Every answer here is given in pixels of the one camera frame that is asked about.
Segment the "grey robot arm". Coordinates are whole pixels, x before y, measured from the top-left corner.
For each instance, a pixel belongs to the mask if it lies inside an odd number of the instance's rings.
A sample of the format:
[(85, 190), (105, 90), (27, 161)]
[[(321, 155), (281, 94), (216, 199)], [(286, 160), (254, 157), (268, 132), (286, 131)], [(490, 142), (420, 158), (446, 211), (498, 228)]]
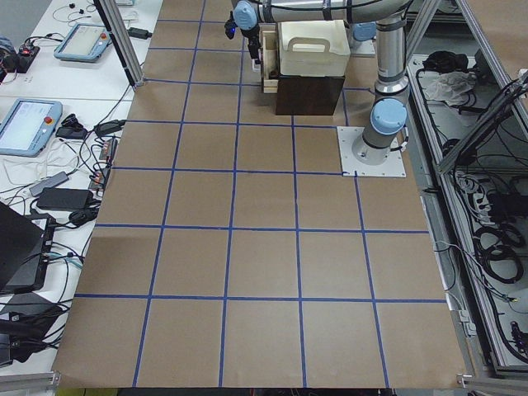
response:
[(343, 20), (348, 24), (374, 22), (377, 37), (377, 80), (370, 123), (351, 151), (361, 163), (380, 165), (407, 120), (406, 11), (409, 1), (233, 1), (227, 28), (238, 28), (257, 56), (259, 24), (289, 21)]

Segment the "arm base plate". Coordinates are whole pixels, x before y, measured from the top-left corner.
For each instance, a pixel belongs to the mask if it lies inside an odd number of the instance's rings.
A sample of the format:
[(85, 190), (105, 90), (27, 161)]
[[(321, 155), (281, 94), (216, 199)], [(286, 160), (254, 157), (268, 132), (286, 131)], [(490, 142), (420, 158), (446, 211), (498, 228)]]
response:
[(363, 140), (363, 127), (338, 126), (337, 142), (344, 177), (405, 178), (407, 173), (398, 140), (388, 148), (371, 148)]

